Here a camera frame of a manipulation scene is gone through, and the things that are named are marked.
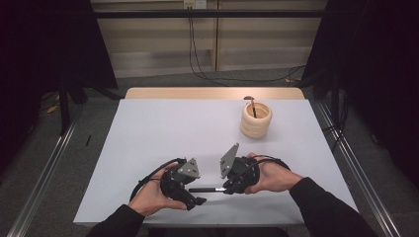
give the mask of beige wall panel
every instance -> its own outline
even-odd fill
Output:
[[[188,19],[100,19],[109,53],[189,50]],[[212,49],[213,19],[195,19],[197,49]]]
[[[319,19],[223,19],[220,49],[312,46]]]
[[[220,0],[222,9],[249,9],[249,10],[322,10],[326,7],[327,0]]]
[[[167,10],[183,9],[183,1],[159,1],[159,2],[98,2],[92,1],[95,11],[100,10]]]

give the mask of black curtain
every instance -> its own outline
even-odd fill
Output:
[[[117,88],[89,0],[0,2],[0,172],[36,123],[42,94],[66,76]]]
[[[394,164],[419,188],[419,19],[409,1],[329,0],[303,80],[324,97],[339,85]]]

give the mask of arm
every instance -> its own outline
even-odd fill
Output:
[[[301,211],[308,231],[313,236],[377,236],[365,219],[352,207],[324,191],[309,178],[271,162],[261,163],[258,184],[248,187],[246,194],[259,191],[290,191]]]
[[[172,163],[157,172],[128,205],[122,205],[106,220],[94,226],[87,236],[135,236],[145,216],[162,208],[186,210],[184,203],[167,198],[160,190],[160,178],[166,170],[176,165]]]

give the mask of person's left hand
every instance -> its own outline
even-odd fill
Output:
[[[128,206],[143,216],[151,215],[162,208],[186,210],[186,205],[183,202],[167,198],[160,190],[160,178],[166,170],[176,165],[178,165],[177,162],[158,171],[129,202]]]

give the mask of wall outlet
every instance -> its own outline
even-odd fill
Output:
[[[207,0],[195,0],[195,9],[206,9]]]
[[[184,9],[195,9],[195,0],[184,0]]]

